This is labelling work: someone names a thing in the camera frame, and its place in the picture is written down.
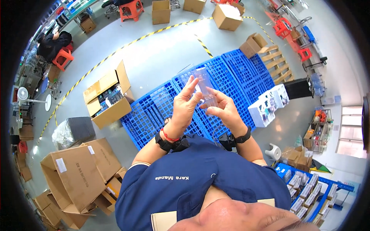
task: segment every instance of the gray floor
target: gray floor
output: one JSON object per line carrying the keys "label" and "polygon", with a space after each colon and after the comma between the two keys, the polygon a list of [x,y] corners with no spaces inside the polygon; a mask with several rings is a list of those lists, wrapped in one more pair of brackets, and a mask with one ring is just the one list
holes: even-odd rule
{"label": "gray floor", "polygon": [[[244,16],[256,18],[275,44],[282,50],[295,77],[305,77],[306,74],[297,55],[289,45],[275,36],[270,19],[264,14],[259,4],[254,1],[245,2],[246,13]],[[63,82],[60,87],[60,90],[62,90],[61,96],[64,96],[95,64],[123,45],[166,26],[197,18],[211,17],[214,9],[214,4],[207,1],[201,15],[177,9],[171,12],[171,21],[168,25],[152,25],[151,6],[146,2],[144,2],[144,6],[145,12],[141,14],[138,22],[125,21],[121,23],[120,19],[104,18],[102,16],[104,11],[97,4],[93,6],[95,17],[99,18],[97,20],[98,27],[94,32],[85,35],[79,31],[79,28],[74,28],[72,25],[67,28],[73,34],[73,40],[78,48],[73,52],[74,61],[69,64],[65,72],[60,74],[60,80]],[[188,27],[178,26],[138,41],[117,52],[78,84],[58,108],[56,112],[57,121],[60,123],[68,117],[88,116],[82,92],[100,79],[110,68],[114,68],[122,59],[125,63],[132,92],[137,99],[164,81],[171,79],[188,64],[197,64],[209,59],[207,53],[194,37],[194,33],[199,35],[211,53],[216,56],[237,49],[248,35],[254,32],[262,34],[268,40],[260,26],[253,19],[244,19],[244,22],[235,32],[217,29],[213,20],[202,20],[190,23]],[[45,97],[46,95],[42,95],[38,99],[43,100]],[[34,120],[35,139],[33,142],[27,142],[29,149],[36,144],[37,138],[60,100],[61,98],[53,101],[49,112],[45,112],[44,105],[35,105],[33,112],[36,117]],[[312,118],[312,111],[319,103],[318,98],[292,100],[288,106],[276,112],[276,119],[267,128],[257,128],[252,135],[262,150],[267,149],[269,143],[276,144],[281,149],[287,145],[292,146],[299,135],[303,136]],[[40,161],[49,152],[56,150],[51,141],[51,134],[55,128],[56,123],[53,117],[40,140],[36,154],[32,158],[27,158],[33,179],[25,185],[33,197],[48,188],[40,168]],[[116,122],[102,130],[95,126],[95,132],[97,138],[106,137],[108,139],[122,166],[129,167],[138,150],[122,125]],[[99,209],[95,213],[97,216],[89,218],[82,230],[119,230],[115,223],[114,214],[107,217]]]}

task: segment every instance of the window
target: window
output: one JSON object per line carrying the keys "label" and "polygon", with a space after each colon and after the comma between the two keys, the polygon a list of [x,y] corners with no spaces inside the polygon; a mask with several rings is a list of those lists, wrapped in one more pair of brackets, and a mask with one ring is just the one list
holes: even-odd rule
{"label": "window", "polygon": [[362,140],[362,106],[342,107],[337,153],[366,158]]}

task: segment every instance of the hand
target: hand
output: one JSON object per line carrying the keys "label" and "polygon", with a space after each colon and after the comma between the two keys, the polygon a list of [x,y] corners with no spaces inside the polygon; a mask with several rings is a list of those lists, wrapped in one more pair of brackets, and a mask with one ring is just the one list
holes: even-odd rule
{"label": "hand", "polygon": [[175,96],[174,114],[171,121],[164,127],[164,132],[167,133],[169,138],[176,139],[180,137],[190,125],[194,109],[202,97],[200,92],[194,94],[193,97],[191,96],[198,81],[198,78],[194,79],[194,76],[191,75],[182,91]]}
{"label": "hand", "polygon": [[[235,137],[244,136],[247,133],[248,128],[242,121],[242,118],[240,118],[232,98],[218,90],[213,89],[213,92],[216,96],[219,107],[209,107],[206,114],[219,117],[222,123],[230,129],[231,133]],[[207,105],[201,105],[202,109],[205,109],[206,107]]]}

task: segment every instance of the clear plastic container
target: clear plastic container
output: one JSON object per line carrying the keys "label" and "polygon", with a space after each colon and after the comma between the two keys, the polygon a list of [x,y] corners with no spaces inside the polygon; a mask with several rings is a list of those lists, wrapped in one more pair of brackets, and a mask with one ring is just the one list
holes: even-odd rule
{"label": "clear plastic container", "polygon": [[202,67],[193,69],[192,66],[192,64],[188,65],[179,72],[180,78],[183,81],[183,85],[185,86],[191,75],[193,75],[194,78],[198,78],[199,82],[195,86],[194,93],[201,92],[203,94],[202,104],[206,104],[207,107],[218,107],[217,99],[213,93],[213,86],[209,79],[206,68]]}

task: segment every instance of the man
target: man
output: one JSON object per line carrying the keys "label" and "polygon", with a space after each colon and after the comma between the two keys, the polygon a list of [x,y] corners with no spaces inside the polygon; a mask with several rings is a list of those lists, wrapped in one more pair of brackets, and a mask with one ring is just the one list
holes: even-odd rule
{"label": "man", "polygon": [[[121,230],[318,230],[289,212],[286,184],[263,159],[231,98],[214,90],[221,118],[236,137],[238,154],[198,135],[182,136],[202,94],[198,79],[174,99],[172,119],[134,158],[115,215]],[[189,145],[182,148],[182,140]],[[169,147],[175,150],[168,154]]]}

